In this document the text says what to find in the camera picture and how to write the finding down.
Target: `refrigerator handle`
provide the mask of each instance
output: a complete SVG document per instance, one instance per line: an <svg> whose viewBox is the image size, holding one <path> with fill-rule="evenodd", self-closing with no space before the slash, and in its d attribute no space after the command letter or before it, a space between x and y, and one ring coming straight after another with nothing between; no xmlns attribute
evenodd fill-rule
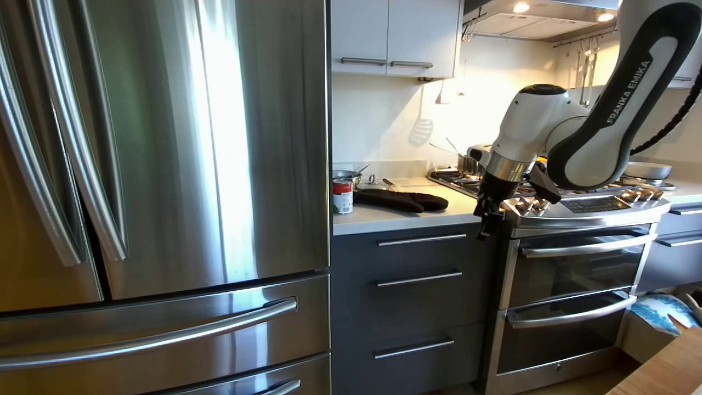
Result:
<svg viewBox="0 0 702 395"><path fill-rule="evenodd" d="M4 48L0 46L0 105L7 118L7 132L8 132L8 145L16 152L17 166L21 170L21 179L26 180L31 199L38 206L38 215L41 218L46 236L50 237L52 245L58 249L58 255L63 266L78 266L84 260L78 256L71 236L69 226L63 225L63 218L59 214L59 206L48 188L46 176L41 171L38 152L34 147L34 141L26 132L26 120L21 117L20 102L16 93L12 90L12 75L4 58Z"/></svg>
<svg viewBox="0 0 702 395"><path fill-rule="evenodd" d="M286 312L292 312L298 307L298 301L284 298L274 304L265 304L256 309L247 309L243 313L225 316L220 321L211 321L205 324L193 324L176 331L165 331L148 338L138 338L131 343L120 343L111 346L96 346L96 350L84 350L84 352L66 352L66 353L48 353L48 355L26 355L26 358L0 358L0 371L16 371L16 368L38 368L38 367L52 367L52 365L72 365L72 362L88 362L88 361L102 361L102 358L119 358L129 355L138 352L161 350L178 343L190 343L209 335L220 335L225 331L236 331L250 324L258 324L264 321L277 319Z"/></svg>
<svg viewBox="0 0 702 395"><path fill-rule="evenodd" d="M102 250L107 262L126 262L126 245L120 232L116 230L114 218L109 215L109 205L95 171L96 166L91 155L86 132L76 113L52 0L34 0L31 15L41 42L40 56L43 61L46 80L50 82L48 90L52 111L58 113L58 127L66 141L66 152L72 171L76 174L76 185L82 188L88 215L95 225Z"/></svg>

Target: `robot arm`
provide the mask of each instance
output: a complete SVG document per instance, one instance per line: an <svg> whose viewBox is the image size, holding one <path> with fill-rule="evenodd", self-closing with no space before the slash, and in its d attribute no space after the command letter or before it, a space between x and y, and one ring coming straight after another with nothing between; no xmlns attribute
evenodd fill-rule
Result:
<svg viewBox="0 0 702 395"><path fill-rule="evenodd" d="M653 104L675 78L702 26L702 0L626 0L617 69L592 111L557 86L528 86L512 102L492 145L476 215L497 215L537 155L562 188L613 182Z"/></svg>

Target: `kitchen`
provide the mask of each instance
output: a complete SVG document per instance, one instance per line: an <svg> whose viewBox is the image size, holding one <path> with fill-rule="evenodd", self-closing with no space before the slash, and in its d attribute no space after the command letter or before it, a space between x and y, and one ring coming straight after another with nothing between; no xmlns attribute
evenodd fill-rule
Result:
<svg viewBox="0 0 702 395"><path fill-rule="evenodd" d="M344 13L338 17L353 21L353 12L344 10ZM482 333L487 335L485 343L489 343L489 321L479 319L485 312L481 312L481 306L476 304L487 301L487 297L481 295L485 290L481 290L476 282L472 283L469 278L463 278L461 273L472 273L473 276L489 282L489 276L481 273L481 262L489 264L493 256L479 245L472 245L469 253L461 255L461 239L455 239L461 237L461 232L468 232L469 237L476 236L473 228L461 228L461 225L473 225L465 215L465 210L473 209L473 199L461 199L453 193L440 191L440 187L432 182L422 182L422 179L432 170L456 170L456 155L465 154L468 147L493 143L510 102L525 86L532 86L536 82L568 86L574 87L574 100L592 104L602 93L597 90L597 86L604 86L613 75L618 52L617 36L610 25L557 39L501 38L501 33L487 36L472 33L469 28L472 26L458 28L458 64L455 78L448 80L416 80L416 70L408 70L404 78L400 78L402 70L394 70L392 75L392 67L381 69L381 61L376 64L376 70L370 61L360 67L356 67L353 61L344 64L344 56L351 58L358 52L338 50L338 58L334 58L336 42L332 39L334 170L363 170L360 188L389 188L410 193L424 191L443 196L450 202L446 210L450 219L443 218L443 221L437 219L439 215L435 214L422 214L420 219L413 219L413 215L402 215L398 210L392 214L392 209L389 210L379 205L356 205L351 215L334 218L336 242L332 292L334 301L344 301L351 306L332 312L336 323L334 378L341 392L389 392L390 388L394 388L398 392L422 392L432 388L432 379L450 386L461 382L461 378L479 378L482 379L485 388L485 376L496 376L493 362L487 362L489 350L479 352L479 346L461 338L461 330L456 330L463 324L463 333ZM369 36L369 30L374 28L369 28L369 25L363 25L363 33L358 36L364 38ZM341 38L341 46L353 50L374 48L364 48L363 44L358 44L356 48L347 38ZM694 72L696 70L689 69L681 72L681 78L691 78ZM689 86L685 83L670 87L647 123L643 123L643 132L636 136L634 147L653 136L685 104L687 94ZM700 143L700 136L696 136L696 125L700 117L700 105L696 105L672 136L636 155L636 160L673 164L672 182L677 185L677 205L683 205L685 199L691 199L685 205L700 202L700 176L696 171L700 166L700 155L696 154L696 145ZM661 230L672 232L672 237L675 237L675 232L685 232L681 228L672 230L666 226ZM374 253L374 245L383 244L404 244L406 250L394 253L402 260L394 262L392 255L387 253L387 249L376 249L378 253ZM670 267L666 262L672 256L672 250L662 249L661 242L655 242L652 253L644 255L652 255L652 264L647 273L643 273L639 292L666 290L681 283L689 283L691 278L700 282L700 267L696 266L681 264L685 266L681 267L681 273L675 267ZM687 250L685 255L687 262L700 262L700 250ZM422 267L422 260L427 256L432 256L431 262L437 266L435 273ZM468 264L461 264L465 267L461 267L458 264L450 266L450 262L456 262L458 256L469 256ZM363 292L363 288L369 288L374 283L387 285L392 282L406 282L408 290L398 288L398 295L390 295L390 290ZM453 282L463 282L463 288L473 288L473 295L458 295ZM446 290L446 298L432 295L431 288ZM461 312L455 312L455 321L450 321L440 319L440 313L431 313L432 309L439 309L439 306L450 306L455 301L469 301L465 307L476 309L476 316L461 316ZM404 309L408 316L410 312L414 312L414 316L422 316L420 312L424 312L426 319L437 316L437 323L416 328L413 323L406 323L408 316L402 313ZM387 331L366 330L370 328L370 323L383 323ZM469 358L461 361L458 355L453 355L450 350L463 355L482 353L482 365ZM592 368L592 362L590 367L568 367L557 362L549 368L562 371L557 376L562 376L559 379L563 379L571 374L571 378L576 378L584 371ZM525 382L526 378L523 378L523 382L514 378L510 379L517 382L521 391L552 385L544 376L532 376L528 385ZM512 385L510 388L510 379L503 379L507 382L507 386L492 385L492 388L487 386L485 391L514 392L516 386Z"/></svg>
<svg viewBox="0 0 702 395"><path fill-rule="evenodd" d="M358 26L383 30L394 0L3 2L0 392L427 392L496 378L501 262L521 260L501 245L512 236L479 239L476 199L426 171L489 145L523 86L579 86L559 75L579 42L463 36L473 2L406 2L420 10L392 15L413 39L392 48L424 52L416 39L437 36L416 26L432 25L448 39L440 69L356 56L347 67L366 72L336 70L334 28L364 5ZM597 56L600 69L614 58L606 36ZM420 80L426 69L440 72ZM655 114L670 118L685 93L666 93ZM675 164L687 182L675 191L700 182L698 117L652 154ZM364 188L437 193L448 209L356 202L332 215L338 166L364 166ZM602 292L618 313L640 256L673 273L666 244L700 236L696 215L681 215L694 221L649 249L653 226L636 215L649 210L627 214L636 236L623 221L613 236L627 237L614 244L623 260L574 256L623 274ZM687 264L691 245L677 255ZM618 321L607 323L613 338ZM597 358L613 355L610 338Z"/></svg>

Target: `white upper cabinet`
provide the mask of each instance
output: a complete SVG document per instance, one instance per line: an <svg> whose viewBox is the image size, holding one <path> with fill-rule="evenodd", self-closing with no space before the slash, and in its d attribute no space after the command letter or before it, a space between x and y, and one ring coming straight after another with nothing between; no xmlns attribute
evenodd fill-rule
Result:
<svg viewBox="0 0 702 395"><path fill-rule="evenodd" d="M455 78L463 0L332 0L332 70Z"/></svg>

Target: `refrigerator door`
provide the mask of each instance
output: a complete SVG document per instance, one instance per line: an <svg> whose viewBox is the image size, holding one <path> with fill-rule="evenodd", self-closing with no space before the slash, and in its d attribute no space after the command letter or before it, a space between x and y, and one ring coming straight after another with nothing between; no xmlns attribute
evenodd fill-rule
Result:
<svg viewBox="0 0 702 395"><path fill-rule="evenodd" d="M0 312L104 301L26 10L0 5Z"/></svg>
<svg viewBox="0 0 702 395"><path fill-rule="evenodd" d="M324 271L323 0L36 5L114 298Z"/></svg>
<svg viewBox="0 0 702 395"><path fill-rule="evenodd" d="M236 292L4 319L0 392L178 391L329 355L326 285L326 276L311 276ZM265 391L304 382L304 376L258 376L255 386L245 379L241 388Z"/></svg>

